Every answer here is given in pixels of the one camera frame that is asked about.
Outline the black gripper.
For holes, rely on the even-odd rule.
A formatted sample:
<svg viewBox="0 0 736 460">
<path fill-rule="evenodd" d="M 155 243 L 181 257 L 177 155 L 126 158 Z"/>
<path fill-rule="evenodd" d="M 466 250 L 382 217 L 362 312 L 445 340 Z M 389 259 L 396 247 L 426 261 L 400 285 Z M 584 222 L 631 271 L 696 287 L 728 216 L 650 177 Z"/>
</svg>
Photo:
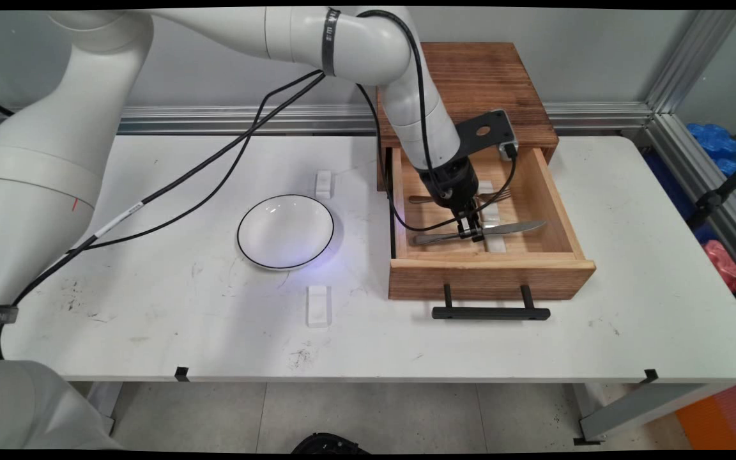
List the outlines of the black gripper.
<svg viewBox="0 0 736 460">
<path fill-rule="evenodd" d="M 433 169 L 432 174 L 418 170 L 418 177 L 438 206 L 461 210 L 456 212 L 459 239 L 484 240 L 481 211 L 475 201 L 479 180 L 470 160 L 449 161 Z"/>
</svg>

